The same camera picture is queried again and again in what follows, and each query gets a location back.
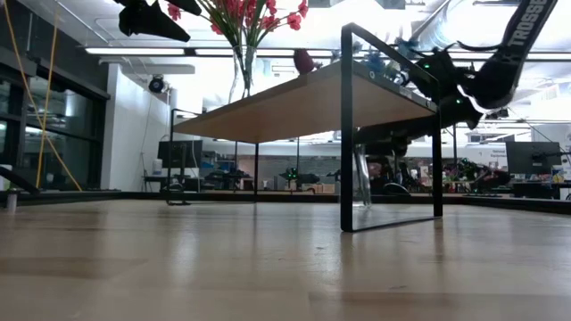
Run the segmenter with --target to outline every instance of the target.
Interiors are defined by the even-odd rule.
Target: red flower
[[[302,23],[302,17],[300,17],[299,14],[292,12],[287,16],[287,24],[291,29],[293,30],[301,29],[302,28],[301,23]]]
[[[305,18],[305,15],[307,15],[307,11],[310,9],[307,6],[307,0],[302,0],[302,3],[297,7],[297,9],[300,10],[300,15]]]
[[[212,31],[216,32],[217,35],[223,35],[222,31],[220,31],[220,28],[218,28],[218,26],[213,23],[211,24],[211,29]]]
[[[173,19],[174,21],[177,21],[178,19],[181,18],[180,8],[178,8],[174,4],[169,4],[168,11],[170,18]]]
[[[279,19],[276,19],[276,16],[273,15],[269,17],[263,17],[261,19],[261,27],[264,29],[268,29],[269,31],[274,31],[278,23]]]
[[[266,2],[266,6],[268,7],[269,14],[274,15],[277,12],[276,9],[276,0],[268,0]]]

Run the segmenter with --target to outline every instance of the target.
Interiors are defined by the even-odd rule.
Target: ceiling
[[[60,28],[85,46],[192,46],[192,47],[228,47],[228,42],[215,35],[210,23],[204,19],[183,13],[179,22],[189,35],[191,41],[183,44],[151,36],[126,37],[120,33],[118,14],[120,4],[112,0],[19,0],[47,21],[54,20],[54,10],[58,10]],[[159,0],[166,11],[166,2]],[[300,0],[279,0],[278,14],[286,15],[294,10]],[[395,37],[408,38],[419,23],[425,20],[443,0],[424,0],[425,5],[408,6],[407,10],[383,10],[375,0],[344,0],[331,8],[310,8],[308,17],[302,23],[300,31],[280,28],[270,34],[261,47],[271,48],[327,48],[339,47],[341,27],[355,21],[386,42]],[[486,6],[475,7],[473,0],[451,0],[440,14],[423,32],[420,38],[428,47],[449,44],[462,40],[470,45],[494,45],[503,35],[503,30],[514,7]],[[571,33],[566,26],[567,12],[571,11],[571,1],[559,0],[559,3],[546,24],[534,48],[547,51],[571,51]],[[188,81],[192,86],[199,86],[204,94],[205,106],[220,106],[227,100],[227,92],[233,77],[231,59],[221,58],[144,58],[144,63],[155,64],[192,64],[196,67],[200,81]],[[274,86],[289,78],[293,73],[277,74],[271,72],[271,66],[281,64],[292,67],[291,59],[259,60],[258,88]],[[521,112],[530,110],[530,97],[540,95],[542,91],[554,83],[571,82],[571,63],[534,62],[528,63],[522,74],[520,87],[514,106]],[[181,86],[186,84],[178,77]]]

